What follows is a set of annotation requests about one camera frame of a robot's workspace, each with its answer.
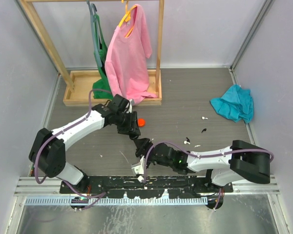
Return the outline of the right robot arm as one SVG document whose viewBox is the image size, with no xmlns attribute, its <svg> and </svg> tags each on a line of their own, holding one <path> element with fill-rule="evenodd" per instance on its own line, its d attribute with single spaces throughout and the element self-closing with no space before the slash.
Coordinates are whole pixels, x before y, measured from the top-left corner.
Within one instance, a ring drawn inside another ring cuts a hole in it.
<svg viewBox="0 0 293 234">
<path fill-rule="evenodd" d="M 205 152 L 186 151 L 166 141 L 153 143 L 149 138 L 136 139 L 134 143 L 139 162 L 131 169 L 140 182 L 146 181 L 147 168 L 155 164 L 170 167 L 180 175 L 206 171 L 204 185 L 210 192 L 243 179 L 256 184 L 270 183 L 274 154 L 242 140 Z"/>
</svg>

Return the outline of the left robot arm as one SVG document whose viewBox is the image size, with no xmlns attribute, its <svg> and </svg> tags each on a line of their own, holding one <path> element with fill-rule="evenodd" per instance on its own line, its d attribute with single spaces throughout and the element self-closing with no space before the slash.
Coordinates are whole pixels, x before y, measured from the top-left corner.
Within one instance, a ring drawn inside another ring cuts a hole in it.
<svg viewBox="0 0 293 234">
<path fill-rule="evenodd" d="M 38 131 L 29 154 L 34 164 L 34 176 L 38 184 L 38 171 L 45 177 L 59 178 L 70 184 L 77 193 L 83 193 L 89 186 L 85 172 L 66 161 L 66 151 L 88 134 L 108 125 L 115 125 L 117 132 L 135 140 L 140 136 L 137 112 L 132 110 L 134 100 L 115 95 L 106 104 L 90 106 L 88 112 L 77 120 L 52 131 L 42 128 Z"/>
</svg>

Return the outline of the orange earbud charging case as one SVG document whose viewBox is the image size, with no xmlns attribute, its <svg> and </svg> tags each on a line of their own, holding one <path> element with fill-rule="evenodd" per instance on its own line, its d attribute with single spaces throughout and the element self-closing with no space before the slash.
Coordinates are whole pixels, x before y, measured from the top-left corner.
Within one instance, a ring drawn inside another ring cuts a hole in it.
<svg viewBox="0 0 293 234">
<path fill-rule="evenodd" d="M 146 125 L 146 121 L 143 118 L 138 119 L 138 126 L 144 127 Z"/>
</svg>

